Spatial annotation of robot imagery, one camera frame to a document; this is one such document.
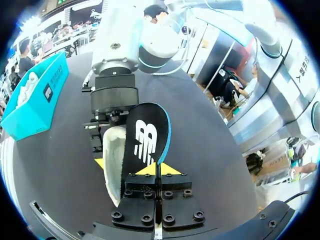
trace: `yellow triangle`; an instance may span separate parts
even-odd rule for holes
[[[102,169],[104,169],[104,159],[103,158],[96,158],[95,161],[99,164]]]
[[[181,174],[181,172],[175,170],[174,168],[168,166],[165,163],[161,163],[161,175],[166,175],[166,174]]]
[[[96,158],[95,161],[99,164],[99,166],[104,169],[104,160],[103,158]],[[136,173],[137,175],[145,175],[145,174],[150,174],[150,175],[156,175],[156,163],[152,163],[149,166],[146,166],[144,169],[138,171]],[[170,167],[169,165],[165,163],[161,163],[161,175],[166,175],[166,174],[181,174],[181,172],[175,170],[174,168]]]
[[[137,175],[145,175],[145,174],[156,175],[156,163],[154,162],[149,166],[146,166],[144,169],[138,171],[136,174]]]

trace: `shoe insole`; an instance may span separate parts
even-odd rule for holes
[[[121,196],[125,180],[152,163],[162,163],[167,155],[171,125],[167,112],[156,103],[142,103],[130,110],[121,173]]]

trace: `screw head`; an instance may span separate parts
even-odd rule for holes
[[[141,217],[141,222],[144,224],[144,225],[150,225],[152,223],[152,217],[150,215],[143,215]]]
[[[183,197],[184,198],[189,198],[192,196],[192,190],[191,189],[186,189],[183,191]]]
[[[163,222],[168,225],[168,226],[173,226],[175,224],[175,218],[174,216],[168,214],[168,215],[165,215],[164,218],[163,218]]]
[[[111,49],[115,50],[120,48],[120,46],[121,46],[120,43],[114,42],[111,44]]]
[[[125,190],[124,195],[131,196],[134,192],[132,190]]]
[[[275,220],[271,220],[269,222],[269,228],[274,229],[277,226],[277,222]]]
[[[111,213],[111,217],[112,220],[116,222],[121,222],[124,219],[123,214],[119,211],[114,211],[113,213]]]
[[[193,214],[193,220],[196,222],[201,222],[205,219],[205,214],[203,211],[197,211],[195,214]]]
[[[145,199],[152,199],[152,192],[146,191],[143,196]]]
[[[266,218],[267,218],[267,216],[266,216],[264,213],[261,213],[261,214],[260,214],[260,219],[261,219],[261,220],[266,219]]]
[[[165,191],[163,193],[163,199],[173,199],[174,198],[174,193],[172,191]]]

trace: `metal bracket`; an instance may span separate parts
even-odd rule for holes
[[[161,176],[162,227],[166,231],[203,226],[205,214],[192,194],[192,182],[186,173]]]
[[[128,175],[123,198],[116,211],[111,214],[115,226],[153,231],[156,209],[155,183],[154,175]]]

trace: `white shirt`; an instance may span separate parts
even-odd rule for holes
[[[245,92],[250,95],[254,89],[255,89],[255,86],[257,84],[257,81],[258,81],[258,78],[257,77],[254,77],[251,79],[251,81],[248,83],[248,85],[243,89],[245,90]],[[243,88],[242,84],[239,82],[239,81],[236,81],[237,84]],[[238,100],[236,100],[236,102],[240,102],[240,101],[243,101],[245,99],[245,96],[241,95],[239,96]]]

